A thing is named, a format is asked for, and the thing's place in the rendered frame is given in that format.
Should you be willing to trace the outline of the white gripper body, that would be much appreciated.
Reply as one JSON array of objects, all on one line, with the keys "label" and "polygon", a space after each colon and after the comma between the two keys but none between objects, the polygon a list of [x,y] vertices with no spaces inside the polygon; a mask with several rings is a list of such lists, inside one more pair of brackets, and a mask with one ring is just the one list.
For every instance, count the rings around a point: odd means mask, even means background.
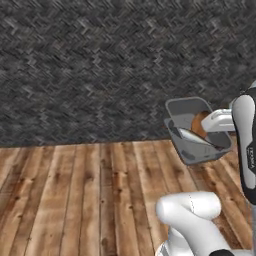
[{"label": "white gripper body", "polygon": [[230,109],[217,109],[201,121],[206,132],[234,131],[232,111]]}]

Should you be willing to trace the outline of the grey tupperware container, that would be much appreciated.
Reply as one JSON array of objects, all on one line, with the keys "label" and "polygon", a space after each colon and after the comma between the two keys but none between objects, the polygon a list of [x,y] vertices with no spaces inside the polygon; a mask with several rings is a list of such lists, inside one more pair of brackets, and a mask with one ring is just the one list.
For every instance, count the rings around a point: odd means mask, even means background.
[{"label": "grey tupperware container", "polygon": [[230,151],[232,141],[227,132],[209,132],[203,138],[211,143],[211,146],[194,143],[182,138],[179,128],[191,131],[191,123],[194,116],[202,111],[212,113],[210,105],[200,97],[177,98],[167,100],[165,107],[169,118],[164,123],[169,131],[180,159],[186,165],[217,160]]}]

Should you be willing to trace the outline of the brown food piece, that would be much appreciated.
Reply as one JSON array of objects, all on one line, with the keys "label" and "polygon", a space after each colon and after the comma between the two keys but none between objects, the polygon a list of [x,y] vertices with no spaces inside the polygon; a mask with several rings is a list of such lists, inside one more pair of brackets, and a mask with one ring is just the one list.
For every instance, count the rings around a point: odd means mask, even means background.
[{"label": "brown food piece", "polygon": [[208,115],[209,115],[208,111],[202,111],[194,116],[191,123],[191,131],[202,138],[206,137],[207,132],[203,129],[201,122]]}]

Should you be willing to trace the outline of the silver fish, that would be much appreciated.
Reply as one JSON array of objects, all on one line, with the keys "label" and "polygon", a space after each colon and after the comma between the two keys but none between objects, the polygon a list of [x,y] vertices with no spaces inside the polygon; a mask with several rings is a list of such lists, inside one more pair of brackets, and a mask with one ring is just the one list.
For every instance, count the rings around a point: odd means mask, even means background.
[{"label": "silver fish", "polygon": [[211,143],[200,137],[199,135],[193,133],[190,130],[184,129],[184,128],[179,128],[179,132],[182,136],[183,139],[198,143],[198,144],[204,144],[204,145],[209,145],[211,146]]}]

